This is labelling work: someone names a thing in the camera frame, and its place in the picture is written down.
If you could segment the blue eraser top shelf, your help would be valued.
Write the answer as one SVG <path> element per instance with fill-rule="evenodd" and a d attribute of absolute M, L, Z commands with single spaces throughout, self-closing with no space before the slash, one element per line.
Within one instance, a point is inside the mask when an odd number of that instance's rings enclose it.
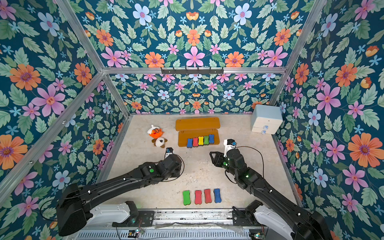
<path fill-rule="evenodd" d="M 220 189 L 214 189 L 214 197 L 215 197 L 215 203 L 221 203 L 222 198 L 221 198 L 221 190 Z"/>

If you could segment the green eraser top shelf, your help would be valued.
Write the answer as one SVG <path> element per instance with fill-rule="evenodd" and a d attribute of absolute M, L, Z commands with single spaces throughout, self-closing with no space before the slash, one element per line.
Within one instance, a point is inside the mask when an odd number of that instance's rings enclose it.
<path fill-rule="evenodd" d="M 183 191 L 183 205 L 188 206 L 191 204 L 191 192 L 189 190 Z"/>

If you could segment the red eraser top shelf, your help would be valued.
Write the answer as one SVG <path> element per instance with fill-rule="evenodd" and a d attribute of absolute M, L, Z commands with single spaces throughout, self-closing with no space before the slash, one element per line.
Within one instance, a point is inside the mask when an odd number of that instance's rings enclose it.
<path fill-rule="evenodd" d="M 196 190 L 195 191 L 195 205 L 201 205 L 202 204 L 202 191 Z"/>
<path fill-rule="evenodd" d="M 211 190 L 210 189 L 204 189 L 204 197 L 205 197 L 205 203 L 206 204 L 212 203 L 212 196 L 211 196 Z"/>

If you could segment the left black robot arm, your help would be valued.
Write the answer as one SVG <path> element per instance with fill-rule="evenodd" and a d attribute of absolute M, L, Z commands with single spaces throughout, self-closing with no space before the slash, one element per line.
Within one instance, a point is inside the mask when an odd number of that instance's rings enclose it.
<path fill-rule="evenodd" d="M 183 160 L 171 154 L 158 162 L 145 162 L 130 172 L 94 185 L 71 184 L 58 201 L 59 235 L 69 236 L 84 228 L 94 215 L 91 210 L 126 192 L 165 182 L 181 175 Z"/>

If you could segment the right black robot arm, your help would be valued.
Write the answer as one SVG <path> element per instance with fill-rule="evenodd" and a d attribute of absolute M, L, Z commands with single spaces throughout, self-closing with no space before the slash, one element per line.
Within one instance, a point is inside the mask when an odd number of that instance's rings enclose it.
<path fill-rule="evenodd" d="M 235 177 L 235 183 L 257 198 L 247 206 L 249 221 L 267 226 L 286 240 L 331 240 L 333 237 L 325 218 L 291 202 L 275 190 L 265 178 L 245 163 L 238 149 L 210 152 L 214 166 Z"/>

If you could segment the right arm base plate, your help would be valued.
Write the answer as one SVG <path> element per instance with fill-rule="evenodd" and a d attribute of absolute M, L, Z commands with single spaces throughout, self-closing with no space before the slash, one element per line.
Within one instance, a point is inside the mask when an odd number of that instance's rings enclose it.
<path fill-rule="evenodd" d="M 238 209 L 232 207 L 232 219 L 234 226 L 241 227 L 260 227 L 261 224 L 256 220 L 254 215 L 246 209 Z"/>

